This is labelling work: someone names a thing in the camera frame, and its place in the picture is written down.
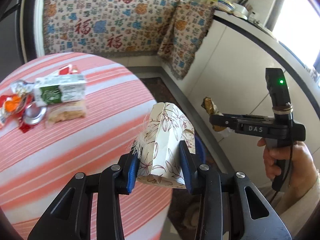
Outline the white knit sleeve forearm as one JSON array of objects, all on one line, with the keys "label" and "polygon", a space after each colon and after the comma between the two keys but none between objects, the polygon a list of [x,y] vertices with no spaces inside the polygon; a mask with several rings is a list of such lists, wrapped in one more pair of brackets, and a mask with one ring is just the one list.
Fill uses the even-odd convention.
[{"label": "white knit sleeve forearm", "polygon": [[295,237],[307,223],[319,202],[319,171],[317,171],[317,180],[311,189],[293,205],[289,206],[291,200],[292,197],[288,192],[278,193],[271,206],[281,218],[291,236]]}]

